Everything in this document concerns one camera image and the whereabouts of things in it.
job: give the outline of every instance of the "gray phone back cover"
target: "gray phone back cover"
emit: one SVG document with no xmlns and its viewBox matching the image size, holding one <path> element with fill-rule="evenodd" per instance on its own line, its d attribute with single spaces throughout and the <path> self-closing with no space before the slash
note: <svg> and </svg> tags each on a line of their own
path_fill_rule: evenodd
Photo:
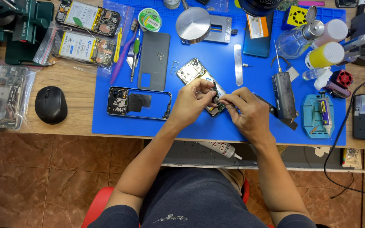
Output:
<svg viewBox="0 0 365 228">
<path fill-rule="evenodd" d="M 170 34 L 144 32 L 138 78 L 139 89 L 164 91 L 169 49 Z M 141 86 L 143 73 L 150 74 L 149 87 Z"/>
</svg>

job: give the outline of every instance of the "red chair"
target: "red chair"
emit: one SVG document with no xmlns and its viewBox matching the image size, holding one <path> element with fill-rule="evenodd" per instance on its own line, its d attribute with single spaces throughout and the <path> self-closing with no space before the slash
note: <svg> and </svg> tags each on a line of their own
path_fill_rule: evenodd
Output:
<svg viewBox="0 0 365 228">
<path fill-rule="evenodd" d="M 249 183 L 245 178 L 245 182 L 243 183 L 243 202 L 246 204 L 249 199 Z M 87 228 L 89 224 L 95 221 L 99 215 L 104 211 L 104 208 L 111 196 L 114 188 L 113 187 L 104 187 L 95 195 L 93 202 L 88 209 L 87 215 L 82 222 L 81 228 Z"/>
</svg>

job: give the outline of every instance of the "blue repair mat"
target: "blue repair mat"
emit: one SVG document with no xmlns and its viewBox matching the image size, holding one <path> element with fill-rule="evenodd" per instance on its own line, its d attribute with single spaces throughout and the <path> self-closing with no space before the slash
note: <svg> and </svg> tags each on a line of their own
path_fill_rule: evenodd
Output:
<svg viewBox="0 0 365 228">
<path fill-rule="evenodd" d="M 194 45 L 181 44 L 181 40 L 179 39 L 175 30 L 175 23 L 178 15 L 183 11 L 182 5 L 176 10 L 169 10 L 163 6 L 162 0 L 144 1 L 145 5 L 139 4 L 141 3 L 141 0 L 119 0 L 119 3 L 133 6 L 135 8 L 135 18 L 137 18 L 137 14 L 146 7 L 156 9 L 162 17 L 163 25 L 160 29 L 160 32 L 169 33 L 171 35 L 165 91 L 172 94 L 172 105 L 174 105 L 179 89 L 184 86 L 184 84 L 176 75 L 170 74 L 173 61 L 179 62 L 178 68 L 180 69 L 192 58 L 198 58 L 204 67 L 215 78 L 215 80 L 222 86 L 226 93 L 231 93 L 239 88 L 235 82 L 233 46 L 235 44 L 241 44 L 243 46 L 247 21 L 245 13 L 241 9 L 235 8 L 233 3 L 231 3 L 229 6 L 229 9 L 232 9 L 229 13 L 210 12 L 211 14 L 215 15 L 232 17 L 232 28 L 238 29 L 238 34 L 236 36 L 232 36 L 230 43 L 227 45 L 209 42 L 200 42 Z M 271 76 L 278 72 L 278 65 L 275 61 L 271 68 L 270 64 L 271 60 L 275 56 L 273 39 L 277 39 L 277 37 L 282 33 L 280 27 L 283 16 L 283 11 L 276 10 L 274 12 L 270 55 L 267 59 L 247 56 L 244 54 L 242 55 L 243 63 L 254 66 L 243 68 L 242 86 L 248 87 L 250 91 L 257 93 L 274 106 L 275 99 L 272 90 Z M 320 19 L 326 23 L 333 18 L 342 19 L 344 21 L 346 18 L 345 10 L 318 7 L 317 19 Z M 308 69 L 305 65 L 304 59 L 310 50 L 312 49 L 307 49 L 307 51 L 301 57 L 289 61 L 300 74 Z M 283 69 L 285 69 L 285 62 L 281 60 L 280 63 Z M 344 68 L 344 66 L 332 67 L 332 71 L 334 72 Z M 138 70 L 139 66 L 136 68 L 135 75 L 138 75 Z M 138 79 L 135 77 L 133 82 L 130 82 L 130 74 L 131 69 L 125 61 L 113 86 L 136 88 Z M 314 80 L 305 81 L 302 79 L 301 75 L 299 75 L 292 82 L 292 88 L 295 96 L 295 106 L 300 114 L 301 102 L 304 97 L 308 94 L 317 94 L 317 90 L 313 86 L 313 83 Z M 109 79 L 97 77 L 92 133 L 127 136 L 155 136 L 159 129 L 163 126 L 164 121 L 114 117 L 107 114 L 106 109 L 110 86 Z M 346 116 L 346 100 L 337 98 L 332 99 L 332 101 L 335 110 L 333 115 L 336 119 L 336 126 L 332 136 L 336 136 L 340 129 L 339 126 Z M 160 105 L 152 103 L 152 108 L 157 108 L 157 106 Z M 299 116 L 295 119 L 295 122 L 298 123 L 298 128 L 296 131 L 293 131 L 279 119 L 270 114 L 270 130 L 275 136 L 276 142 L 289 144 L 333 144 L 333 141 L 330 139 L 307 137 L 302 130 L 301 118 L 302 117 Z M 195 123 L 181 131 L 181 133 L 178 135 L 178 138 L 247 141 L 232 123 L 227 111 L 223 111 L 216 117 L 211 117 L 205 110 L 201 113 Z M 343 130 L 337 144 L 339 146 L 344 146 L 346 144 L 345 129 Z"/>
</svg>

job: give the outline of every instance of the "sim card tray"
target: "sim card tray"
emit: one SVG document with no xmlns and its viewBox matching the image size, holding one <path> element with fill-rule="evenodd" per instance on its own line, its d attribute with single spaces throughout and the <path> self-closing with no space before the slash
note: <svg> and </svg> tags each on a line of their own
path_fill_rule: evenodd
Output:
<svg viewBox="0 0 365 228">
<path fill-rule="evenodd" d="M 178 70 L 178 64 L 179 64 L 179 62 L 173 61 L 173 65 L 171 65 L 171 70 L 170 70 L 171 75 L 176 75 L 177 70 Z"/>
</svg>

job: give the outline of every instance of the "tiled floor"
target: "tiled floor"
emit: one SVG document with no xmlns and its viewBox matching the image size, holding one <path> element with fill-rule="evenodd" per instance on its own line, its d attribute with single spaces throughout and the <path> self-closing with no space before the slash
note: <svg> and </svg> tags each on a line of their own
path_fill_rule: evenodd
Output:
<svg viewBox="0 0 365 228">
<path fill-rule="evenodd" d="M 115 186 L 142 140 L 112 137 L 0 133 L 0 227 L 80 227 L 99 189 Z M 322 172 L 290 171 L 316 223 L 361 227 L 361 194 L 342 191 Z M 258 184 L 247 170 L 249 211 L 272 224 Z M 348 185 L 351 174 L 331 173 Z M 362 188 L 354 174 L 352 187 Z"/>
</svg>

